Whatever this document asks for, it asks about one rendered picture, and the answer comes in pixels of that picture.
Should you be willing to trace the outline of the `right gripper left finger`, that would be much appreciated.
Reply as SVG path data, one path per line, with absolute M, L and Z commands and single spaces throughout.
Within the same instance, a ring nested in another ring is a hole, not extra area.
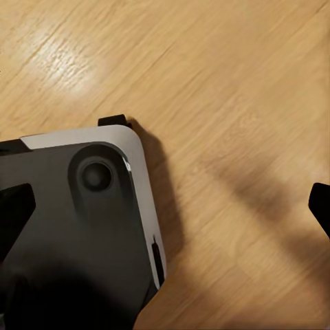
M 29 183 L 0 190 L 0 265 L 36 209 Z

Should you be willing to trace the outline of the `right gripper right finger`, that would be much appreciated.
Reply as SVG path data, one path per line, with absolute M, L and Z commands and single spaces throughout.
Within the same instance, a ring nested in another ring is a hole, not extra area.
M 315 183 L 309 196 L 308 208 L 330 238 L 330 186 Z

